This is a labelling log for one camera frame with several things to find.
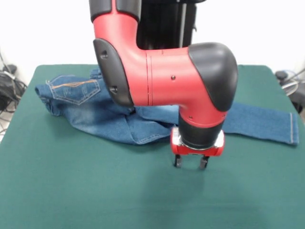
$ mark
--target green table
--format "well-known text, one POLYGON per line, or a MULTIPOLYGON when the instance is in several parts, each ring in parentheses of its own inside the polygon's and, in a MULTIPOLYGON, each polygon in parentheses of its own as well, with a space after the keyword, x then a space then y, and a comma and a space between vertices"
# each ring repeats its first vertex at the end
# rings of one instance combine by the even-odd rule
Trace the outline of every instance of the green table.
MULTIPOLYGON (((0 229, 304 229, 305 130, 298 147, 226 136, 208 169, 172 166, 169 144, 127 146, 51 116, 34 86, 95 65, 35 71, 0 145, 0 229)), ((239 66, 236 101, 294 111, 265 66, 239 66)))

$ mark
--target red robot arm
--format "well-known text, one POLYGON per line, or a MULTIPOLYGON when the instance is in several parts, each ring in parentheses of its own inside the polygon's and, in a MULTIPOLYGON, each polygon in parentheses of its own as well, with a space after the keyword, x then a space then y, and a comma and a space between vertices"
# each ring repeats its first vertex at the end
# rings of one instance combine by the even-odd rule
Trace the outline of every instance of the red robot arm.
POLYGON ((129 107, 179 105, 179 128, 172 132, 176 159, 189 153, 206 158, 220 155, 222 126, 237 86, 234 55, 213 42, 178 49, 139 49, 141 3, 90 0, 94 49, 112 99, 129 107))

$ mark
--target denim fabric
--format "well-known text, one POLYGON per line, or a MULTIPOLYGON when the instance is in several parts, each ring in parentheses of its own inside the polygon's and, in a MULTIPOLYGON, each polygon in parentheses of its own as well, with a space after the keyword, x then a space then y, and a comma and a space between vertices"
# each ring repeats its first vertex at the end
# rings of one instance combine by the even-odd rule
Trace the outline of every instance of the denim fabric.
MULTIPOLYGON (((61 75, 35 91, 48 111, 64 116, 86 133, 133 145, 167 139, 178 125, 178 106, 125 108, 115 104, 105 86, 101 71, 90 78, 61 75)), ((297 145, 297 116, 260 107, 234 103, 223 130, 258 139, 297 145)))

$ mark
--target black cable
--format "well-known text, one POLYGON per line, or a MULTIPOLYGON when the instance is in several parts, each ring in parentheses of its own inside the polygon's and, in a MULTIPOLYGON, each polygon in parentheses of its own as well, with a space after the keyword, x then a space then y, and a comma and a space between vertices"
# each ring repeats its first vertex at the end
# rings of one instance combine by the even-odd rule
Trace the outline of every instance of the black cable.
POLYGON ((1 135, 1 133, 3 133, 3 132, 5 132, 7 129, 3 129, 3 130, 1 130, 0 131, 0 135, 1 135))
POLYGON ((0 59, 1 59, 2 63, 3 63, 3 65, 4 65, 4 67, 8 70, 9 73, 11 73, 10 68, 4 62, 4 59, 3 59, 2 54, 1 54, 1 50, 0 50, 0 59))

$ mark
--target electrical cord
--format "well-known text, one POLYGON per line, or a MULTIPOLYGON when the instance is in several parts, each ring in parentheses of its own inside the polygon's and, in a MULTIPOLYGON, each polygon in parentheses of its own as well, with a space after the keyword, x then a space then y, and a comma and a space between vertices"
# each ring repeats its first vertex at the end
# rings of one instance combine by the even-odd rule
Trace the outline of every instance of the electrical cord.
POLYGON ((4 62, 4 59, 3 59, 2 54, 1 54, 1 49, 0 49, 0 59, 1 59, 2 63, 3 63, 3 65, 4 65, 5 69, 7 69, 9 71, 9 73, 11 73, 10 68, 4 62))
MULTIPOLYGON (((7 65, 0 52, 0 60, 3 64, 3 69, 0 69, 0 115, 3 112, 14 113, 17 105, 23 96, 27 85, 16 78, 14 75, 17 67, 15 65, 7 65), (13 105, 15 109, 8 109, 10 105, 13 105)), ((0 121, 10 122, 10 120, 0 117, 0 121)), ((5 135, 7 128, 5 129, 2 123, 0 123, 2 130, 0 135, 5 135)))

